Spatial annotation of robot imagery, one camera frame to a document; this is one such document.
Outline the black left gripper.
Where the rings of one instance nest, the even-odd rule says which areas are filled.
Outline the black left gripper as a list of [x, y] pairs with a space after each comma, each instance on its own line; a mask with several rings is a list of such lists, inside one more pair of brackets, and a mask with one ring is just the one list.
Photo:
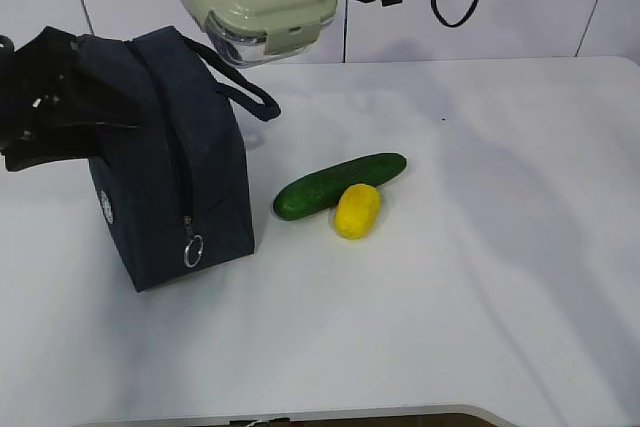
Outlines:
[[8, 172], [103, 157], [103, 132], [140, 126], [138, 103], [85, 65], [81, 44], [50, 26], [19, 49], [1, 37], [1, 148]]

